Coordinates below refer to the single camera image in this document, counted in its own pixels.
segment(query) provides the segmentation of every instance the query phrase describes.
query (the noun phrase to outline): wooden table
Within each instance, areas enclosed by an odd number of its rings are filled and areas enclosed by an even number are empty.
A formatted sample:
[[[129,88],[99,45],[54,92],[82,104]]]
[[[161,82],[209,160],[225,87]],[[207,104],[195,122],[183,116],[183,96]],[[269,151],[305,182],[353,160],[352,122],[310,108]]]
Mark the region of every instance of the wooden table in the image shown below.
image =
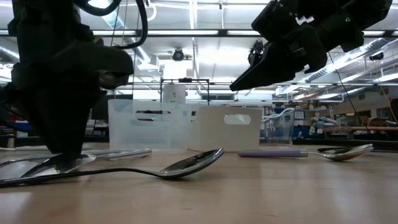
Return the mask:
[[[84,169],[159,170],[194,154],[96,161]],[[0,155],[2,161],[15,156]],[[179,181],[113,173],[0,189],[0,223],[397,223],[397,162],[398,154],[387,153],[344,163],[317,156],[251,159],[225,154],[209,168]],[[19,164],[2,169],[0,177],[26,168]]]

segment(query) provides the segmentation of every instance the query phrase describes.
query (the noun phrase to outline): ceiling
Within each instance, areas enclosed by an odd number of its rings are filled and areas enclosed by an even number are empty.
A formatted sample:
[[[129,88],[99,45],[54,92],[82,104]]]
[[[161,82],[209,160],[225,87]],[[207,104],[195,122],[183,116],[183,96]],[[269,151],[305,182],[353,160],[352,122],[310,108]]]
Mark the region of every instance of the ceiling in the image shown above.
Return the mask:
[[[157,14],[149,22],[149,29],[250,29],[252,21],[263,10],[268,0],[222,0],[225,6],[219,9],[220,0],[197,0],[197,10],[190,10],[190,0],[152,0],[156,6]],[[370,27],[369,30],[398,30],[398,0],[393,0],[394,5],[388,17]],[[0,29],[7,29],[7,23],[13,18],[12,8],[9,7],[11,0],[0,0]],[[153,10],[148,9],[150,17]],[[141,23],[137,22],[138,11],[133,0],[122,0],[119,9],[119,17],[124,21],[126,29],[140,29]],[[102,17],[89,15],[81,12],[82,23],[89,25],[92,29],[112,29]],[[198,37],[195,38],[197,49],[196,59],[198,61],[198,78],[209,78],[215,82],[231,82],[245,71],[249,64],[247,61],[249,49],[256,40],[255,37]],[[115,38],[114,43],[120,44],[121,39]],[[105,38],[105,43],[110,45],[111,39]],[[0,47],[17,51],[15,38],[0,37]],[[193,55],[193,42],[191,37],[150,37],[142,46],[142,50],[150,55],[154,54],[160,58],[160,64],[170,63],[170,54],[176,48],[190,57]],[[398,53],[396,44],[384,49],[386,60],[396,58]],[[332,57],[342,56],[341,48],[331,51]],[[365,59],[357,59],[355,62],[341,67],[339,71],[344,77],[362,72],[369,66],[376,66],[381,62],[365,62]],[[150,82],[152,78],[158,79],[159,73],[148,73],[138,71],[141,80]],[[188,77],[194,76],[192,65],[188,66]],[[295,79],[299,82],[305,75],[297,74]],[[328,75],[314,82],[338,82],[336,75]],[[260,88],[263,90],[275,90],[277,86]]]

